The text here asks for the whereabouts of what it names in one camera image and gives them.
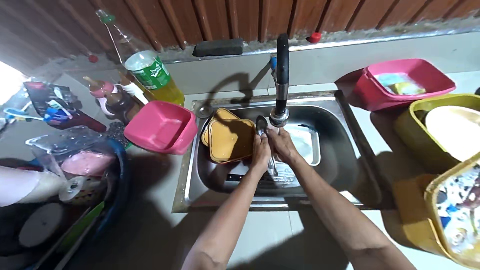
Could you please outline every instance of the wooden wall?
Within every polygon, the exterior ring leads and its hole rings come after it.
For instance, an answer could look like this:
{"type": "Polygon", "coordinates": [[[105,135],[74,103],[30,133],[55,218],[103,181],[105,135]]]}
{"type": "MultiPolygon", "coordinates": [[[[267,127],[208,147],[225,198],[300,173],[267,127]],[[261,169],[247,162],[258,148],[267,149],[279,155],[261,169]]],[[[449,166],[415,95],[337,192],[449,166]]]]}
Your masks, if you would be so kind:
{"type": "Polygon", "coordinates": [[[28,73],[49,58],[111,50],[98,8],[161,50],[475,16],[480,0],[0,0],[0,61],[28,73]]]}

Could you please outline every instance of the green label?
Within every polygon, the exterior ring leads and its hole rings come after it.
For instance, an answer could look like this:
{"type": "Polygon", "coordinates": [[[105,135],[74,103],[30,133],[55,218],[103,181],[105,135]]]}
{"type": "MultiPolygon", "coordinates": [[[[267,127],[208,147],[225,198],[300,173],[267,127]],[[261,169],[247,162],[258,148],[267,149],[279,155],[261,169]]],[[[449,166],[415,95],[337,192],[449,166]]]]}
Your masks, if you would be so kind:
{"type": "Polygon", "coordinates": [[[151,90],[160,89],[170,81],[170,74],[158,56],[149,67],[132,72],[145,88],[151,90]]]}

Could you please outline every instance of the sprite bottle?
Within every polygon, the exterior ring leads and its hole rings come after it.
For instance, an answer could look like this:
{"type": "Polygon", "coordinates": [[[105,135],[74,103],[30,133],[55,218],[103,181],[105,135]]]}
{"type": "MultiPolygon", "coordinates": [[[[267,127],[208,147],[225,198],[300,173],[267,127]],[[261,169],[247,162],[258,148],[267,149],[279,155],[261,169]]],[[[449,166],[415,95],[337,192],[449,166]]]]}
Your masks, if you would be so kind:
{"type": "Polygon", "coordinates": [[[185,96],[153,47],[120,28],[115,16],[104,10],[97,10],[96,14],[107,27],[120,62],[145,87],[145,94],[183,106],[185,96]]]}

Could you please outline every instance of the yellow liquid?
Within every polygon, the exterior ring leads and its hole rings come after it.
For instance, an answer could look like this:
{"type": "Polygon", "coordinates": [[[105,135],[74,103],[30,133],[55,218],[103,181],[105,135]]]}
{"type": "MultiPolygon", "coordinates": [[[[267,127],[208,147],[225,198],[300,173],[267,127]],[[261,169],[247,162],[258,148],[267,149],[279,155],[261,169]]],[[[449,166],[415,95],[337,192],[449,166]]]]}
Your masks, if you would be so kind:
{"type": "Polygon", "coordinates": [[[178,89],[178,87],[175,85],[173,78],[170,78],[170,81],[162,88],[155,89],[155,90],[152,90],[152,89],[145,89],[145,90],[148,91],[156,100],[168,101],[183,107],[185,96],[180,91],[180,89],[178,89]]]}

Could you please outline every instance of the metal spoon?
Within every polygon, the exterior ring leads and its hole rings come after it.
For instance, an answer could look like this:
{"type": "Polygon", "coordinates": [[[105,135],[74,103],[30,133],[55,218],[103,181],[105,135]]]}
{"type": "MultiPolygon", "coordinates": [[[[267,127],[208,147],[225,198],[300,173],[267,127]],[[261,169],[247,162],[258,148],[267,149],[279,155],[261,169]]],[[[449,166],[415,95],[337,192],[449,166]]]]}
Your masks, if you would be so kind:
{"type": "MultiPolygon", "coordinates": [[[[263,133],[266,132],[267,126],[268,126],[268,120],[262,115],[257,116],[257,119],[255,121],[255,130],[257,131],[257,134],[259,136],[261,136],[263,133]]],[[[273,153],[272,153],[272,156],[270,157],[270,160],[268,161],[268,173],[271,174],[272,176],[278,176],[278,171],[276,170],[273,153]]]]}

